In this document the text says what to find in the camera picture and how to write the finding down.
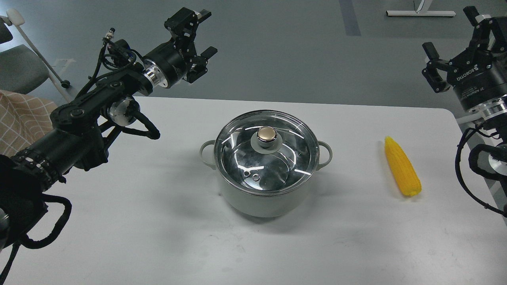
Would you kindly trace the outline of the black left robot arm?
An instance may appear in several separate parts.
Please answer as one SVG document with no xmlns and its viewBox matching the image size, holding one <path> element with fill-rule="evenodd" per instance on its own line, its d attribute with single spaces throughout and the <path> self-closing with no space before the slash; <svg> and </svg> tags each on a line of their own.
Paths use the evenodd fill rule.
<svg viewBox="0 0 507 285">
<path fill-rule="evenodd" d="M 125 40 L 113 41 L 111 28 L 88 83 L 73 101 L 52 111 L 52 130 L 11 157 L 1 155 L 1 248 L 11 247 L 1 284 L 20 246 L 50 245 L 70 218 L 69 199 L 45 191 L 66 183 L 72 167 L 88 171 L 107 163 L 109 147 L 121 133 L 160 138 L 133 95 L 148 96 L 154 87 L 168 89 L 180 80 L 191 84 L 208 72 L 217 49 L 197 54 L 194 41 L 198 26 L 211 15 L 206 9 L 181 8 L 164 23 L 170 40 L 145 56 Z"/>
</svg>

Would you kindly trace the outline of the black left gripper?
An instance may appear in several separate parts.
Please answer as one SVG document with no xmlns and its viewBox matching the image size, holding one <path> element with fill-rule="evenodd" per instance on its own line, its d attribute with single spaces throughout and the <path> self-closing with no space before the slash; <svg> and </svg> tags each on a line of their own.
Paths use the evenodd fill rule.
<svg viewBox="0 0 507 285">
<path fill-rule="evenodd" d="M 206 9 L 181 8 L 164 22 L 171 34 L 170 41 L 158 45 L 143 57 L 143 75 L 153 86 L 169 89 L 183 78 L 192 84 L 208 72 L 208 61 L 218 50 L 210 46 L 196 55 L 193 41 L 199 24 L 211 15 Z"/>
</svg>

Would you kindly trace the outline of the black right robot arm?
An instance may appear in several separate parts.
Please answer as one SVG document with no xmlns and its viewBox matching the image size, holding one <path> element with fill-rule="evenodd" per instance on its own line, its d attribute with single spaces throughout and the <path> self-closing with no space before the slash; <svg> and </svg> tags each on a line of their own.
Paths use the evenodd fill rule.
<svg viewBox="0 0 507 285">
<path fill-rule="evenodd" d="M 475 126 L 467 128 L 462 135 L 455 156 L 455 173 L 464 191 L 485 209 L 506 216 L 506 209 L 498 209 L 476 197 L 466 186 L 462 177 L 461 152 L 468 140 L 476 133 L 499 139 L 492 146 L 478 144 L 469 152 L 469 168 L 488 180 L 506 183 L 506 17 L 481 15 L 476 7 L 463 9 L 474 27 L 468 47 L 450 60 L 440 58 L 433 43 L 422 45 L 429 61 L 422 75 L 436 93 L 453 89 L 466 112 L 479 115 Z"/>
</svg>

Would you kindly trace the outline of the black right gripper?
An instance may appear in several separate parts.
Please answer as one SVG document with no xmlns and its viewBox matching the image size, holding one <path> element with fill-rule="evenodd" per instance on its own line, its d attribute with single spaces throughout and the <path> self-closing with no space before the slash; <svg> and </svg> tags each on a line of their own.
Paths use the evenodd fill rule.
<svg viewBox="0 0 507 285">
<path fill-rule="evenodd" d="M 466 6 L 462 10 L 474 27 L 474 32 L 465 49 L 467 59 L 473 60 L 480 52 L 501 54 L 506 52 L 507 17 L 491 17 L 479 14 L 475 6 Z M 432 42 L 422 44 L 428 61 L 422 70 L 427 83 L 435 93 L 453 88 L 461 107 L 472 112 L 478 105 L 485 104 L 506 95 L 506 56 L 482 58 L 465 65 L 456 61 L 443 60 Z M 447 81 L 439 74 L 447 72 Z"/>
</svg>

